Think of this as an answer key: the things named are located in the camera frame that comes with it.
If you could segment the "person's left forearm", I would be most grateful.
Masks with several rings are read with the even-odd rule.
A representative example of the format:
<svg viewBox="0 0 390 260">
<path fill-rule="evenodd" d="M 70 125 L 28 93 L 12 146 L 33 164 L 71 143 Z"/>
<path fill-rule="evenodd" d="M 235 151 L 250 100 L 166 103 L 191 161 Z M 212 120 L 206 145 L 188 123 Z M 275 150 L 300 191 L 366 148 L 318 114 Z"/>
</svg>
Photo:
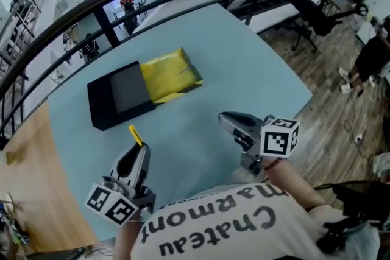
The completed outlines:
<svg viewBox="0 0 390 260">
<path fill-rule="evenodd" d="M 141 214 L 137 212 L 119 229 L 115 237 L 113 260 L 131 260 L 131 251 L 141 227 Z"/>
</svg>

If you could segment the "wooden table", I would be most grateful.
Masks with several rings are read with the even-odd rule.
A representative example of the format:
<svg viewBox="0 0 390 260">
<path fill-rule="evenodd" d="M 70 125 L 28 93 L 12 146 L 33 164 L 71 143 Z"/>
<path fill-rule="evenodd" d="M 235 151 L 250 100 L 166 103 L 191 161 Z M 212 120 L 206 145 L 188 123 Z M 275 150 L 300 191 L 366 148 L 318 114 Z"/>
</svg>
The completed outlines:
<svg viewBox="0 0 390 260">
<path fill-rule="evenodd" d="M 4 148 L 10 164 L 0 164 L 0 199 L 11 196 L 14 216 L 35 252 L 64 251 L 98 243 L 69 188 L 44 102 Z"/>
</svg>

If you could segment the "light blue table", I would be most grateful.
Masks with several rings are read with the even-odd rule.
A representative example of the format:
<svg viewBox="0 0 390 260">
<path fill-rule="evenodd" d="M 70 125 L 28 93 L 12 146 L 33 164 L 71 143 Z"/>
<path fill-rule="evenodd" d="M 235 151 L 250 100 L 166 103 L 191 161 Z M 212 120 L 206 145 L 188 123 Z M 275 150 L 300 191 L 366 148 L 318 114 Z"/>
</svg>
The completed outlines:
<svg viewBox="0 0 390 260">
<path fill-rule="evenodd" d="M 203 78 L 201 87 L 131 120 L 151 148 L 146 185 L 162 206 L 221 184 L 239 167 L 240 147 L 218 123 L 223 111 L 293 118 L 312 94 L 295 72 L 233 15 L 217 5 L 197 10 L 127 41 L 60 85 L 48 97 L 52 134 L 70 191 L 82 214 L 67 234 L 87 245 L 116 228 L 85 207 L 94 183 L 133 146 L 129 123 L 106 131 L 91 123 L 87 85 L 134 61 L 146 62 L 183 48 Z"/>
</svg>

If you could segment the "person's right forearm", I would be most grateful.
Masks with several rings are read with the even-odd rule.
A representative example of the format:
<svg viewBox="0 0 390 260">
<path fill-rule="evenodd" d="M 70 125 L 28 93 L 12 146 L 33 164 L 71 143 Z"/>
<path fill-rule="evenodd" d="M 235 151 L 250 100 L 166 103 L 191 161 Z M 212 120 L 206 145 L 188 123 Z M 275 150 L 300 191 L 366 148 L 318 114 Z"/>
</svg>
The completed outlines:
<svg viewBox="0 0 390 260">
<path fill-rule="evenodd" d="M 263 156 L 261 165 L 271 183 L 291 194 L 305 210 L 325 205 L 324 199 L 299 175 L 287 159 Z"/>
</svg>

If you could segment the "black worn harness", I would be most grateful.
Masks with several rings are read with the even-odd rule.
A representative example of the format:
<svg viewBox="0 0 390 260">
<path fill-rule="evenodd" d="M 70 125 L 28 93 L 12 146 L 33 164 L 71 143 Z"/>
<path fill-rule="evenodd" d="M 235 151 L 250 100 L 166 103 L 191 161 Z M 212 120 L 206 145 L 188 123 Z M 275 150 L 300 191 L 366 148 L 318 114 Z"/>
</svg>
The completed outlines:
<svg viewBox="0 0 390 260">
<path fill-rule="evenodd" d="M 323 253 L 334 253 L 345 247 L 348 236 L 362 230 L 368 223 L 366 216 L 351 216 L 337 222 L 325 222 L 323 227 L 327 232 L 316 244 Z"/>
</svg>

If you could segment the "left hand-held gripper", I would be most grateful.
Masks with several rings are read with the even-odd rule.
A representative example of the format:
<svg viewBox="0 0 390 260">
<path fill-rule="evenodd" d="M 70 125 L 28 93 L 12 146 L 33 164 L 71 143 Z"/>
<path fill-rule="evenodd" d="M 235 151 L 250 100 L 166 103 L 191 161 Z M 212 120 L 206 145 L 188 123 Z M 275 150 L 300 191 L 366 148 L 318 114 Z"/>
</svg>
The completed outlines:
<svg viewBox="0 0 390 260">
<path fill-rule="evenodd" d="M 92 185 L 84 206 L 114 225 L 124 225 L 142 210 L 152 213 L 156 194 L 144 185 L 150 159 L 151 150 L 145 143 L 124 151 L 109 174 Z"/>
</svg>

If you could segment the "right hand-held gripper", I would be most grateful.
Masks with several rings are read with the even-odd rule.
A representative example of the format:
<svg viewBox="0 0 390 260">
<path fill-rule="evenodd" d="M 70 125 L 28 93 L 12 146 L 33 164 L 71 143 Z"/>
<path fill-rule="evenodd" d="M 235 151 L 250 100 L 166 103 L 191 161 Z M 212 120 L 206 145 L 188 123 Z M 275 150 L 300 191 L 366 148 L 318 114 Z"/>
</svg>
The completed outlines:
<svg viewBox="0 0 390 260">
<path fill-rule="evenodd" d="M 295 119 L 272 115 L 259 119 L 251 114 L 225 111 L 219 114 L 218 122 L 241 146 L 241 166 L 255 177 L 263 170 L 264 156 L 289 158 L 299 141 L 300 122 Z"/>
</svg>

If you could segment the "black office chair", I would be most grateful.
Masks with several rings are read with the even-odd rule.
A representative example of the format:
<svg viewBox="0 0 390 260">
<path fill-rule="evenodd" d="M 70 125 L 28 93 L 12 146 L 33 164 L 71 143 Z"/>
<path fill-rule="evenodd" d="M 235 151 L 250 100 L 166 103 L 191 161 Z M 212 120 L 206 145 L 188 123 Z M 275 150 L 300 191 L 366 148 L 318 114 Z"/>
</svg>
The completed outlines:
<svg viewBox="0 0 390 260">
<path fill-rule="evenodd" d="M 295 27 L 292 27 L 292 30 L 295 30 L 298 33 L 298 37 L 295 45 L 291 47 L 292 50 L 298 48 L 300 39 L 304 37 L 313 47 L 313 51 L 317 51 L 317 46 L 314 44 L 310 38 L 311 32 L 308 30 L 311 27 L 316 35 L 321 37 L 327 36 L 332 29 L 342 23 L 342 19 L 350 15 L 359 15 L 365 17 L 368 12 L 368 6 L 363 3 L 357 3 L 353 6 L 352 9 L 346 10 L 341 13 L 335 13 L 334 15 L 327 16 L 319 5 L 316 5 L 312 0 L 292 0 L 291 4 L 299 11 L 299 16 L 301 19 L 307 23 L 307 25 L 298 26 L 298 24 L 293 21 L 292 23 Z"/>
</svg>

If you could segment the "black box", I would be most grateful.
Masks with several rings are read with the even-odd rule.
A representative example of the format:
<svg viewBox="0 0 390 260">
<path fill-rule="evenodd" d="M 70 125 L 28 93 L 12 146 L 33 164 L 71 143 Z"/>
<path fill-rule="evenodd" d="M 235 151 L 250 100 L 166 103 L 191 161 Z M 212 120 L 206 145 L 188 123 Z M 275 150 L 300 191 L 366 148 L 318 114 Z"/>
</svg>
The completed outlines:
<svg viewBox="0 0 390 260">
<path fill-rule="evenodd" d="M 110 129 L 202 85 L 201 74 L 183 48 L 145 63 L 135 61 L 87 85 L 92 125 Z"/>
</svg>

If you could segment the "person's white printed shirt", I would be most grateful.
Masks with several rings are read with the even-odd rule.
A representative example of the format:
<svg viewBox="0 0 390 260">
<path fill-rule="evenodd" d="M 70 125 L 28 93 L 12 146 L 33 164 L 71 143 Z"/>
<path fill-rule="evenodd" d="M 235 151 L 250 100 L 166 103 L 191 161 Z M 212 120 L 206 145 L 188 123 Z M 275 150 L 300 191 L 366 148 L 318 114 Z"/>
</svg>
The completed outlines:
<svg viewBox="0 0 390 260">
<path fill-rule="evenodd" d="M 303 209 L 284 190 L 263 183 L 214 188 L 163 206 L 143 225 L 131 260 L 376 260 L 378 231 L 370 226 L 325 253 L 324 224 L 344 217 L 323 205 Z"/>
</svg>

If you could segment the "black seat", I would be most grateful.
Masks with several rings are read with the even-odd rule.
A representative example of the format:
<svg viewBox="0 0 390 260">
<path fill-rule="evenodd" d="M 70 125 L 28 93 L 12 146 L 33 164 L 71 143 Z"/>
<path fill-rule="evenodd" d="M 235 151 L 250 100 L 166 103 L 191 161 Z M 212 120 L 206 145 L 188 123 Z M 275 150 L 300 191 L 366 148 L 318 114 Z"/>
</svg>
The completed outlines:
<svg viewBox="0 0 390 260">
<path fill-rule="evenodd" d="M 331 189 L 343 202 L 343 214 L 349 217 L 366 217 L 368 221 L 385 224 L 390 220 L 390 184 L 380 181 L 346 181 L 329 183 L 314 188 Z"/>
</svg>

